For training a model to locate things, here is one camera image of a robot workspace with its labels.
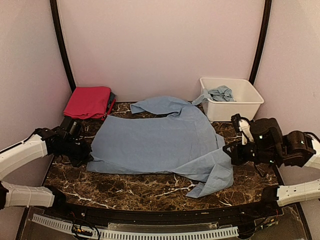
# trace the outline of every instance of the white perforated strip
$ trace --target white perforated strip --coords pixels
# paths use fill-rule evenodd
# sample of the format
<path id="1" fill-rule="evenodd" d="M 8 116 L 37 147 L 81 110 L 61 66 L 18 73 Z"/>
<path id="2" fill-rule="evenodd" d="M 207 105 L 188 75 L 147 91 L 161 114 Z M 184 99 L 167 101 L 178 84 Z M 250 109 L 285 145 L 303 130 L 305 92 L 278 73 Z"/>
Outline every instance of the white perforated strip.
<path id="1" fill-rule="evenodd" d="M 72 234 L 72 223 L 70 221 L 56 220 L 38 214 L 33 215 L 32 221 L 66 234 Z M 93 232 L 91 239 L 98 239 L 96 231 L 92 231 L 89 227 L 85 226 L 82 229 L 91 233 Z M 182 233 L 139 233 L 111 231 L 101 228 L 98 228 L 98 230 L 101 240 L 216 240 L 239 236 L 238 227 Z"/>

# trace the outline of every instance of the red folded cloth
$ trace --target red folded cloth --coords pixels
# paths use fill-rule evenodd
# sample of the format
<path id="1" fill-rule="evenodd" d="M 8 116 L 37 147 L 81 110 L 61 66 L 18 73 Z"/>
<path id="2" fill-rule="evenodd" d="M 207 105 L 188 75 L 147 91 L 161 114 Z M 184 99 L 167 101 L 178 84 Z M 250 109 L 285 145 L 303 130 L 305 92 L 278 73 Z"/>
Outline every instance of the red folded cloth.
<path id="1" fill-rule="evenodd" d="M 106 86 L 77 87 L 63 113 L 74 119 L 102 119 L 110 93 L 111 89 Z"/>

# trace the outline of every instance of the white wall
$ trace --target white wall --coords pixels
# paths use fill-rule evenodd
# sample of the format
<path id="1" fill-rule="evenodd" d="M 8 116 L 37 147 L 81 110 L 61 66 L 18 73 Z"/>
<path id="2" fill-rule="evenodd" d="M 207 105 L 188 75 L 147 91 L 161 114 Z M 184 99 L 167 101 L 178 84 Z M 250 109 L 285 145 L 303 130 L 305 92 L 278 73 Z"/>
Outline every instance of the white wall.
<path id="1" fill-rule="evenodd" d="M 283 131 L 320 136 L 320 1 L 273 1 L 255 87 L 265 102 L 256 118 L 275 117 Z M 320 170 L 281 167 L 286 184 L 320 178 Z M 320 240 L 320 201 L 302 203 L 313 239 Z"/>
<path id="2" fill-rule="evenodd" d="M 0 149 L 35 128 L 60 124 L 71 94 L 48 0 L 0 1 Z M 39 186 L 51 158 L 21 167 L 4 180 Z M 0 211 L 0 240 L 15 239 L 22 207 Z"/>
<path id="3" fill-rule="evenodd" d="M 59 0 L 78 86 L 118 101 L 193 100 L 200 77 L 248 79 L 264 0 Z"/>

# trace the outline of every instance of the robotic arm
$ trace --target robotic arm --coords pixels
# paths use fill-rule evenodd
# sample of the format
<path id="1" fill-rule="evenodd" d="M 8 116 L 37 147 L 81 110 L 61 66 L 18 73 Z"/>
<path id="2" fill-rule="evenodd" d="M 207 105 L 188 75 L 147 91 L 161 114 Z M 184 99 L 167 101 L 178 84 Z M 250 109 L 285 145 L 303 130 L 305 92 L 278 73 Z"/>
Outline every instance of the robotic arm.
<path id="1" fill-rule="evenodd" d="M 233 165 L 248 161 L 254 166 L 260 163 L 320 169 L 320 140 L 311 132 L 292 131 L 282 135 L 276 119 L 262 118 L 256 121 L 236 114 L 231 122 L 242 140 L 223 147 Z M 297 185 L 266 187 L 262 192 L 264 202 L 276 201 L 282 207 L 291 203 L 318 199 L 320 179 Z"/>
<path id="2" fill-rule="evenodd" d="M 66 196 L 53 186 L 29 187 L 2 181 L 21 166 L 44 156 L 66 155 L 73 167 L 86 164 L 93 158 L 91 147 L 77 140 L 81 125 L 65 117 L 54 129 L 37 128 L 27 139 L 0 151 L 0 210 L 10 206 L 59 206 Z"/>

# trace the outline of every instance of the white backdrop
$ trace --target white backdrop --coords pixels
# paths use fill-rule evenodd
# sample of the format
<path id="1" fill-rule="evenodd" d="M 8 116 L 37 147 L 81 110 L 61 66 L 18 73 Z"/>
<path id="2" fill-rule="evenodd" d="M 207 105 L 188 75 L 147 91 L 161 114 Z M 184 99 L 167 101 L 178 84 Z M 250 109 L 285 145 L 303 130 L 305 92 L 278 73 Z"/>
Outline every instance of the white backdrop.
<path id="1" fill-rule="evenodd" d="M 248 79 L 264 0 L 59 0 L 77 86 L 118 101 L 193 100 L 200 77 Z"/>

